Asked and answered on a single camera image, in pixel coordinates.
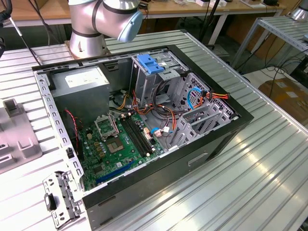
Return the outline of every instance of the white table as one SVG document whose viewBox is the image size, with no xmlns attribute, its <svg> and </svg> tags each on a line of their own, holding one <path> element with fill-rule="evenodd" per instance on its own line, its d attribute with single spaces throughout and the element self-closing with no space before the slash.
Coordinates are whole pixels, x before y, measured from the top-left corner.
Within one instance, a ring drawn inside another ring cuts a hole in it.
<svg viewBox="0 0 308 231">
<path fill-rule="evenodd" d="M 139 35 L 129 44 L 107 40 L 112 53 L 165 44 L 176 44 L 254 120 L 221 155 L 100 230 L 297 230 L 308 215 L 308 130 L 188 33 Z M 65 45 L 34 50 L 45 64 L 72 59 Z M 65 166 L 30 70 L 34 65 L 27 50 L 7 51 L 0 60 L 0 98 L 23 103 L 44 152 L 43 157 L 0 175 L 4 231 L 54 230 L 43 201 L 42 180 Z M 64 230 L 90 228 L 82 214 Z"/>
</svg>

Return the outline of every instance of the yellow wire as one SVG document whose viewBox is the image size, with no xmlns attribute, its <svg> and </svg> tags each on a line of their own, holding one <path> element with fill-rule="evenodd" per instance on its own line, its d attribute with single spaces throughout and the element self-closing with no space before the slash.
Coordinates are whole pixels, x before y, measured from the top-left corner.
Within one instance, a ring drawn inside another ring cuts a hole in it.
<svg viewBox="0 0 308 231">
<path fill-rule="evenodd" d="M 122 105 L 121 105 L 120 107 L 118 107 L 117 109 L 118 109 L 118 110 L 123 109 L 123 107 L 125 106 L 125 102 L 126 102 L 126 95 L 124 96 L 124 100 L 123 100 Z"/>
</svg>

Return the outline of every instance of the ram slot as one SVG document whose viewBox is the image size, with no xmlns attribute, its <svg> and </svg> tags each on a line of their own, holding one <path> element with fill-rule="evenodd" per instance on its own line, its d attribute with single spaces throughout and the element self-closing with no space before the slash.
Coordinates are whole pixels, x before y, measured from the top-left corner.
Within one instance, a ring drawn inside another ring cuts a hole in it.
<svg viewBox="0 0 308 231">
<path fill-rule="evenodd" d="M 132 140 L 133 144 L 136 146 L 136 148 L 138 149 L 140 155 L 142 157 L 146 156 L 146 150 L 143 149 L 142 144 L 139 142 L 138 137 L 134 134 L 135 132 L 133 131 L 133 129 L 130 127 L 130 125 L 128 124 L 128 122 L 126 120 L 122 120 L 121 124 L 123 125 L 125 131 L 128 133 L 128 136 L 130 137 L 130 139 Z"/>
<path fill-rule="evenodd" d="M 152 153 L 152 149 L 148 143 L 148 141 L 145 139 L 145 137 L 141 134 L 141 132 L 139 131 L 139 128 L 137 127 L 137 125 L 132 121 L 132 119 L 130 118 L 128 120 L 128 123 L 130 124 L 130 126 L 132 127 L 132 129 L 134 129 L 135 134 L 138 137 L 138 140 L 141 142 L 142 146 L 145 148 L 145 150 L 147 151 L 147 153 Z"/>
</svg>

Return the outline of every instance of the side panel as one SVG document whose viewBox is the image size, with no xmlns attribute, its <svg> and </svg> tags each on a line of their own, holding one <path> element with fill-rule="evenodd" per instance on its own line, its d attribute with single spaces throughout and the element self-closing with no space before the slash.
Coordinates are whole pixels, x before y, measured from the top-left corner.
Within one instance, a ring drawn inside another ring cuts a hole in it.
<svg viewBox="0 0 308 231">
<path fill-rule="evenodd" d="M 241 129 L 238 128 L 234 132 L 222 135 L 204 147 L 116 193 L 107 200 L 88 208 L 87 214 L 91 229 L 95 230 L 101 225 L 106 224 L 137 203 L 201 166 L 209 157 L 213 158 L 215 155 L 218 155 L 222 147 L 226 146 Z"/>
</svg>

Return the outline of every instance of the blue cable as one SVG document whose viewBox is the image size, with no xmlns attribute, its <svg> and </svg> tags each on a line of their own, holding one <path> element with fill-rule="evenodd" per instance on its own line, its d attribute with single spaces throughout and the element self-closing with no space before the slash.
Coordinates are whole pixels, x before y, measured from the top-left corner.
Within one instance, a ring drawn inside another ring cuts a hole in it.
<svg viewBox="0 0 308 231">
<path fill-rule="evenodd" d="M 190 107 L 192 110 L 193 110 L 193 105 L 192 105 L 192 103 L 191 103 L 190 94 L 191 94 L 191 92 L 192 92 L 193 90 L 196 90 L 196 91 L 198 91 L 198 92 L 200 92 L 200 93 L 202 92 L 201 89 L 198 88 L 198 87 L 194 87 L 194 88 L 192 88 L 192 89 L 189 90 L 188 95 L 187 95 L 187 102 L 188 102 L 189 107 Z"/>
<path fill-rule="evenodd" d="M 157 130 L 160 130 L 160 128 L 153 128 L 150 133 L 153 134 L 153 132 L 157 131 Z"/>
</svg>

